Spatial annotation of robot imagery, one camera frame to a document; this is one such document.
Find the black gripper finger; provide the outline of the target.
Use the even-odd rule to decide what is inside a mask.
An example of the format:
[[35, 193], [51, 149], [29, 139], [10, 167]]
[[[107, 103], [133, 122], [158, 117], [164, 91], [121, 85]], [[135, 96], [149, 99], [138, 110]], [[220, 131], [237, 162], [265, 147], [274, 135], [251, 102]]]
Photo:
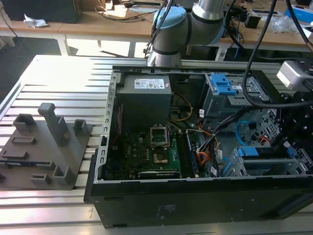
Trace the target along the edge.
[[291, 106], [292, 96], [287, 93], [280, 93], [280, 101], [287, 104], [287, 108], [279, 110], [279, 127], [280, 127], [280, 141], [278, 149], [282, 151], [289, 146], [294, 146], [295, 132], [294, 132], [294, 108]]

